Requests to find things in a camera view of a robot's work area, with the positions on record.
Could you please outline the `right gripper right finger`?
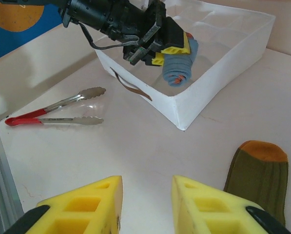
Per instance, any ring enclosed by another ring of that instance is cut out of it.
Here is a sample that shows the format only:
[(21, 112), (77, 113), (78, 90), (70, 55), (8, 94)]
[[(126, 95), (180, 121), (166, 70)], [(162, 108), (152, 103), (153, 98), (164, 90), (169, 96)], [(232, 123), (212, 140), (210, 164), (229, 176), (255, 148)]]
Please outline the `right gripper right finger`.
[(174, 175), (172, 209), (176, 234), (288, 234), (258, 204)]

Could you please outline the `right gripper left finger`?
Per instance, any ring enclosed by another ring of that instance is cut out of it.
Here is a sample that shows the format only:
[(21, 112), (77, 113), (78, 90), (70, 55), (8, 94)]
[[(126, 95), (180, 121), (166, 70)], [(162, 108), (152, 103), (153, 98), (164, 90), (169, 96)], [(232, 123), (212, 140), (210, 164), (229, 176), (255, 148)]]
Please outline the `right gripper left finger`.
[(122, 176), (113, 175), (39, 202), (6, 233), (117, 234), (122, 203)]

